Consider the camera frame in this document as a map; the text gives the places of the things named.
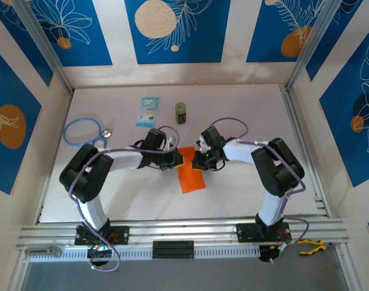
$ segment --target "green can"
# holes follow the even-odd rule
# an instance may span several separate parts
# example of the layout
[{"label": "green can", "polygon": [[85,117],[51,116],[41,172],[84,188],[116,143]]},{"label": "green can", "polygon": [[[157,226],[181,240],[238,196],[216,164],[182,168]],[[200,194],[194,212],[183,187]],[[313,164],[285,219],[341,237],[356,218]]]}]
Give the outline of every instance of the green can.
[{"label": "green can", "polygon": [[183,102],[179,102],[175,105],[175,112],[176,112],[176,122],[178,124],[185,123],[187,116],[185,104]]}]

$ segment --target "white table surface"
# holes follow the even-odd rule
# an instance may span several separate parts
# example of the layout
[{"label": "white table surface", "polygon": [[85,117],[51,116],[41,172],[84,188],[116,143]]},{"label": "white table surface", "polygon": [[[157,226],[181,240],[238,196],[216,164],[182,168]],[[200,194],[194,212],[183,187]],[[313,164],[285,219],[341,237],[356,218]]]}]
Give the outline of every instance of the white table surface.
[{"label": "white table surface", "polygon": [[[156,87],[109,87],[77,89],[67,123],[82,117],[97,119],[103,129],[112,130],[110,148],[125,147],[145,138],[149,128],[135,126],[141,98],[160,97],[156,127],[171,125],[181,138],[179,147],[195,146],[199,135],[214,120],[236,117],[247,122],[249,133],[243,140],[268,141],[280,137],[301,159],[284,101],[277,84],[270,85],[194,85]],[[187,105],[187,122],[175,122],[175,104]],[[235,121],[216,124],[225,137],[238,136],[244,127]],[[71,126],[67,136],[73,141],[96,136],[92,122]],[[173,135],[169,130],[167,136]],[[79,147],[67,145],[62,139],[45,198],[40,222],[79,221],[59,175]],[[203,172],[206,189],[183,194],[177,170],[117,170],[111,172],[101,190],[100,198],[108,217],[124,219],[186,219],[254,216],[260,210],[265,189],[254,165],[228,162],[220,172]],[[314,188],[304,178],[307,190],[292,196],[285,214],[317,214]]]}]

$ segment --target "gray floor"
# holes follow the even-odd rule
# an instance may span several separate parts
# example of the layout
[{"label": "gray floor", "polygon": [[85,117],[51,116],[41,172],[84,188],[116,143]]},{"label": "gray floor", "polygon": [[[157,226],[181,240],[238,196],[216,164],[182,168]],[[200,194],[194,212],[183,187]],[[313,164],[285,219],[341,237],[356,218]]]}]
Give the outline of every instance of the gray floor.
[{"label": "gray floor", "polygon": [[299,251],[274,265],[258,259],[124,261],[114,273],[93,271],[87,262],[31,263],[23,290],[348,290],[335,250],[309,257]]}]

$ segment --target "plastic packet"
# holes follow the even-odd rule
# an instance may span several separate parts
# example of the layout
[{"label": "plastic packet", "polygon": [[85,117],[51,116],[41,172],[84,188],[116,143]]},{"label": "plastic packet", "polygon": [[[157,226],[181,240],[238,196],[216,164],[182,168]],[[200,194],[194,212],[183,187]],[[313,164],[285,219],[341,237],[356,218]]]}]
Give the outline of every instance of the plastic packet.
[{"label": "plastic packet", "polygon": [[137,126],[154,127],[156,123],[156,111],[158,109],[159,97],[142,97],[140,115]]}]

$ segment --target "orange sheet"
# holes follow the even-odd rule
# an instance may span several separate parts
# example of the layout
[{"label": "orange sheet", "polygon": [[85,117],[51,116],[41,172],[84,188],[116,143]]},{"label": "orange sheet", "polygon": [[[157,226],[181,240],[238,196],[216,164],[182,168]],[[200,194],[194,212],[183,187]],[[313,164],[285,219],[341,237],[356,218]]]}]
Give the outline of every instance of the orange sheet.
[{"label": "orange sheet", "polygon": [[184,147],[178,150],[183,155],[184,164],[178,167],[178,176],[183,194],[188,192],[205,189],[206,184],[200,170],[192,169],[191,162],[195,157],[194,147]]}]

